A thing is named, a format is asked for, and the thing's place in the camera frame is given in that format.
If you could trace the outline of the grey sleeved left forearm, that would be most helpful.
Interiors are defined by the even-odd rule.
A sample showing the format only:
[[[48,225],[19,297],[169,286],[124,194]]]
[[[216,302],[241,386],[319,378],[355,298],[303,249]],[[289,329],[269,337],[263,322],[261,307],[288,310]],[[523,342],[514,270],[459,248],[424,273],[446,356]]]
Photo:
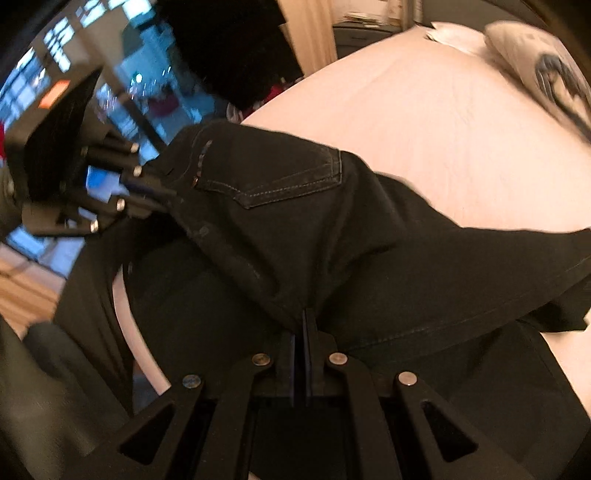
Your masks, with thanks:
[[[1,440],[34,479],[59,479],[129,420],[76,343],[37,323],[1,322]]]

